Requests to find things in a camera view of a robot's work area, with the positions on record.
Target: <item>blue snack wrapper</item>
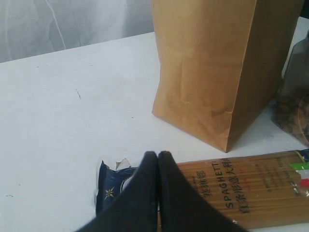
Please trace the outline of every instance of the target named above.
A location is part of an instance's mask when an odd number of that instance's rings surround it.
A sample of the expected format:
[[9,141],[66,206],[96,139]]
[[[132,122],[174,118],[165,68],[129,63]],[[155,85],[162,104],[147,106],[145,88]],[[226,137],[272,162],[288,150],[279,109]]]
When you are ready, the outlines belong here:
[[111,170],[103,161],[98,175],[96,215],[105,210],[129,183],[136,168]]

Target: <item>black object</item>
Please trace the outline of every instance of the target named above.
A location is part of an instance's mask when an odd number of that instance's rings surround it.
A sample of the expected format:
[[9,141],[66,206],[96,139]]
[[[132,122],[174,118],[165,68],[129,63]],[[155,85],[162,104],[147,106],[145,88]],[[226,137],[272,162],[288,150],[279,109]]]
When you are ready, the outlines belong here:
[[189,184],[168,151],[159,154],[162,232],[246,232],[208,204]]
[[146,152],[128,187],[78,232],[156,232],[158,159]]
[[300,16],[303,18],[309,18],[309,0],[305,0]]
[[158,200],[162,232],[246,232],[191,187],[168,151],[146,152],[128,187],[78,232],[156,232]]

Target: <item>white table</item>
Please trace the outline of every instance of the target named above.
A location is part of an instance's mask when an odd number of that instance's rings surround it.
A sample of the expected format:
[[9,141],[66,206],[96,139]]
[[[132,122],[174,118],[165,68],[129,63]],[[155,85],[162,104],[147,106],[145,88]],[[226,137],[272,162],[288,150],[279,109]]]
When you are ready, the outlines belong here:
[[72,232],[87,223],[101,159],[136,166],[146,150],[184,162],[305,148],[266,109],[223,153],[151,114],[158,81],[153,33],[0,64],[0,231]]

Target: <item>spaghetti package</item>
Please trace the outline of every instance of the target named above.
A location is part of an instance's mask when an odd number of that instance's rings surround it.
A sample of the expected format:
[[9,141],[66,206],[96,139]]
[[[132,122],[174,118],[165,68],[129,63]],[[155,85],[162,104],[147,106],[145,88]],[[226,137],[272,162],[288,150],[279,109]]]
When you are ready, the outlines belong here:
[[253,229],[309,222],[308,154],[287,151],[178,166],[207,202]]

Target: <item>plastic packaging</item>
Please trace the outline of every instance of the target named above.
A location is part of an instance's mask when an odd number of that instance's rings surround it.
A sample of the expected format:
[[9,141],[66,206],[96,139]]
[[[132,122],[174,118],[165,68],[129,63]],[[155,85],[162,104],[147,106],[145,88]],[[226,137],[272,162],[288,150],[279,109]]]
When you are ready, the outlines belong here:
[[309,33],[292,49],[274,121],[309,146]]
[[125,189],[131,180],[136,168],[123,168],[121,170],[111,170],[103,161],[98,175],[98,195],[96,200],[96,214],[105,210],[113,200]]

